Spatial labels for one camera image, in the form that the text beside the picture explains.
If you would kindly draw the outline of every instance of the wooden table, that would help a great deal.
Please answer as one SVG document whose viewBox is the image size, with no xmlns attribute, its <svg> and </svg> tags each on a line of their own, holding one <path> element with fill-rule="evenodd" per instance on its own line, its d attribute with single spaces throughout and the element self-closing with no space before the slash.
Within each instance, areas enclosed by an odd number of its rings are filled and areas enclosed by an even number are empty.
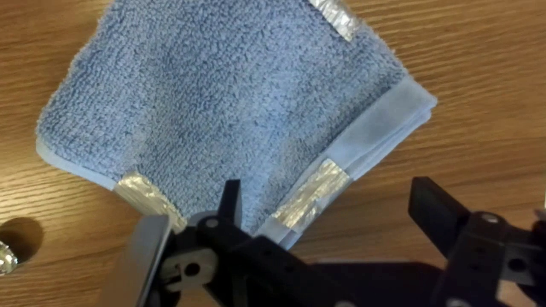
<svg viewBox="0 0 546 307">
<path fill-rule="evenodd" d="M 37 254 L 0 277 L 0 305 L 92 305 L 138 219 L 112 192 L 48 167 L 34 151 L 36 117 L 106 5 L 0 1 L 0 223 L 29 216 L 44 230 Z M 546 185 L 546 1 L 350 5 L 440 103 L 425 127 L 324 213 L 295 252 L 440 264 L 406 214 L 409 178 L 421 173 L 472 209 L 529 226 Z"/>
</svg>

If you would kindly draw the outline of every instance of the wood grain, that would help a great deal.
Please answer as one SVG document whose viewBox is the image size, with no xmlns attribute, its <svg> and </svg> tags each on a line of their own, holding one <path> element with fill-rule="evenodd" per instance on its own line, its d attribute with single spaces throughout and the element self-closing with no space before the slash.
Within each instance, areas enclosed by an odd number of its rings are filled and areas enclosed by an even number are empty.
<svg viewBox="0 0 546 307">
<path fill-rule="evenodd" d="M 440 103 L 425 127 L 326 211 L 295 252 L 309 260 L 442 264 L 406 214 L 409 178 L 421 173 L 472 209 L 529 226 L 546 185 L 546 1 L 350 5 Z M 44 230 L 37 254 L 0 277 L 0 305 L 94 305 L 138 219 L 114 194 L 34 153 L 36 117 L 106 6 L 106 0 L 0 1 L 0 223 L 27 216 Z"/>
</svg>

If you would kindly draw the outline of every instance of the fabric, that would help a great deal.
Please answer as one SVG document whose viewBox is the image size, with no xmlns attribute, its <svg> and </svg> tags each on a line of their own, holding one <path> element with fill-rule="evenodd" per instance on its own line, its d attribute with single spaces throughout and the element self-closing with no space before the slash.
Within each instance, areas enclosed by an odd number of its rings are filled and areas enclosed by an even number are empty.
<svg viewBox="0 0 546 307">
<path fill-rule="evenodd" d="M 138 170 L 184 216 L 240 178 L 256 231 L 326 149 L 356 180 L 433 103 L 370 27 L 346 40 L 307 0 L 116 0 L 44 107 L 37 151 L 106 189 Z"/>
</svg>

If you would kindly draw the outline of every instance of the terry cloth towel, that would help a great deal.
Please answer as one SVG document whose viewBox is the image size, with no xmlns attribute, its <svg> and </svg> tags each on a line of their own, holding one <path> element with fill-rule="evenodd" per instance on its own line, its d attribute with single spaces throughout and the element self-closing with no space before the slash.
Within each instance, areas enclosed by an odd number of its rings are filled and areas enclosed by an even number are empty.
<svg viewBox="0 0 546 307">
<path fill-rule="evenodd" d="M 435 98 L 332 0 L 114 0 L 37 124 L 58 168 L 138 172 L 184 218 L 242 182 L 242 228 L 292 245 Z"/>
</svg>

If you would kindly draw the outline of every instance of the blue towel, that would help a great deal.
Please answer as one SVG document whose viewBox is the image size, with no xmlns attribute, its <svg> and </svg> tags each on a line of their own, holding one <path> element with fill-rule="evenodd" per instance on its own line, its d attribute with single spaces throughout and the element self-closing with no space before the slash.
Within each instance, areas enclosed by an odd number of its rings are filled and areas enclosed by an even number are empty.
<svg viewBox="0 0 546 307">
<path fill-rule="evenodd" d="M 182 216 L 215 209 L 223 182 L 240 178 L 249 231 L 326 160 L 344 175 L 339 192 L 423 124 L 435 98 L 368 25 L 351 18 L 346 33 L 350 11 L 336 22 L 326 10 L 116 0 L 44 107 L 37 151 L 106 189 L 136 170 Z"/>
</svg>

